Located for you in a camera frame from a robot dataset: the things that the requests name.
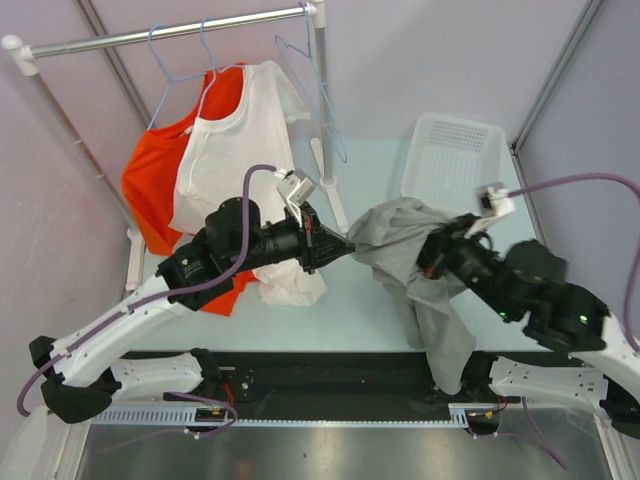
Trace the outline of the white plastic basket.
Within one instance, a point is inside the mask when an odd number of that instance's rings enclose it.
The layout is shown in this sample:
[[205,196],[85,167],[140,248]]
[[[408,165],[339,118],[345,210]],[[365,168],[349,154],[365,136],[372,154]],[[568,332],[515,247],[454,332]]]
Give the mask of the white plastic basket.
[[478,213],[476,189],[502,180],[507,157],[500,127],[423,114],[414,127],[400,193],[450,214]]

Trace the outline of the blue hanger under orange shirt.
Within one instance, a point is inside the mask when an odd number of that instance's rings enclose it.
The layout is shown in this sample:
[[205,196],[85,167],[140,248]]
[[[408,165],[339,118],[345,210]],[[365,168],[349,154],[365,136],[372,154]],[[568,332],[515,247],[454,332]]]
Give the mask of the blue hanger under orange shirt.
[[157,118],[158,115],[160,114],[164,103],[166,102],[166,99],[171,91],[171,88],[175,85],[175,84],[179,84],[182,82],[186,82],[186,81],[190,81],[190,80],[194,80],[194,79],[198,79],[201,78],[205,75],[204,72],[198,72],[198,73],[194,73],[194,74],[190,74],[190,75],[182,75],[182,76],[175,76],[171,73],[171,71],[169,70],[168,66],[166,65],[166,63],[162,60],[161,56],[159,55],[158,51],[156,50],[155,46],[154,46],[154,35],[156,32],[159,32],[161,29],[164,29],[166,27],[166,24],[156,24],[154,26],[151,27],[151,29],[149,30],[149,33],[147,34],[147,38],[146,38],[146,45],[147,48],[149,50],[149,52],[151,53],[151,55],[153,56],[156,65],[158,66],[158,68],[160,69],[162,76],[164,77],[165,80],[165,87],[164,90],[162,92],[162,95],[160,97],[160,99],[157,102],[157,105],[155,107],[155,110],[153,111],[151,118],[147,124],[146,130],[149,131],[153,128],[156,127],[156,123],[157,123]]

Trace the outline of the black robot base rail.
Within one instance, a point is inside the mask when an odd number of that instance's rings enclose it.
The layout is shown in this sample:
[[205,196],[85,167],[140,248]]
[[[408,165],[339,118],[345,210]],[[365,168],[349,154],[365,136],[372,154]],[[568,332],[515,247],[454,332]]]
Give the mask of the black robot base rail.
[[227,400],[240,419],[257,421],[420,422],[445,420],[453,403],[486,404],[492,415],[507,402],[492,392],[492,356],[463,376],[449,396],[421,353],[209,352],[204,380],[190,394]]

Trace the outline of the orange t shirt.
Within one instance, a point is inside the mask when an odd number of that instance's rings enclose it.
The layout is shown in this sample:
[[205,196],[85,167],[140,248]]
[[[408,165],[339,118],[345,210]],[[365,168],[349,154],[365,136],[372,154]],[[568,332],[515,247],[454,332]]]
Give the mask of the orange t shirt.
[[170,256],[182,234],[169,226],[173,216],[173,194],[181,158],[189,139],[188,130],[196,114],[208,120],[220,120],[239,105],[243,73],[233,67],[224,73],[207,71],[201,91],[204,105],[195,105],[186,117],[176,123],[146,131],[139,140],[121,176],[121,188],[147,250]]

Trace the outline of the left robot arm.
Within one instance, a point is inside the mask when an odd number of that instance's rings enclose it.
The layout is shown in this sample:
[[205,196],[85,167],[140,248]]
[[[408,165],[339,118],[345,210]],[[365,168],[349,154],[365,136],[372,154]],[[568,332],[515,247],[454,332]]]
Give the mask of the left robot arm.
[[312,274],[354,252],[354,244],[324,226],[308,202],[301,213],[300,219],[287,214],[263,223],[254,201],[228,199],[129,298],[72,335],[33,340],[30,355],[44,378],[41,393],[48,409],[74,424],[116,400],[214,397],[223,375],[207,349],[142,360],[125,355],[163,324],[231,292],[238,273],[294,260]]

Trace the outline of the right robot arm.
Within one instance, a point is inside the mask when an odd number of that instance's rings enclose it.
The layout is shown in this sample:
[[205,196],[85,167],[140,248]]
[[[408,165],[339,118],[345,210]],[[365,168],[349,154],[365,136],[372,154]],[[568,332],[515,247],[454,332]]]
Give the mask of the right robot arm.
[[566,280],[568,264],[534,239],[505,255],[467,232],[463,215],[431,232],[417,263],[429,279],[452,274],[505,322],[524,320],[525,336],[556,353],[581,358],[610,382],[604,410],[621,433],[639,436],[639,354],[609,308]]

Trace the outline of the grey t shirt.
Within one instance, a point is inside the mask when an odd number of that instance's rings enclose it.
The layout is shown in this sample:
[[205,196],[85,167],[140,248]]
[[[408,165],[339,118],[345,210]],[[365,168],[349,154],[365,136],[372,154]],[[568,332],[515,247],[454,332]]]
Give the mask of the grey t shirt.
[[465,290],[455,277],[429,280],[417,264],[428,235],[453,216],[410,197],[369,209],[348,231],[353,258],[391,296],[408,344],[426,355],[435,385],[454,396],[462,390],[463,370],[476,338],[451,305]]

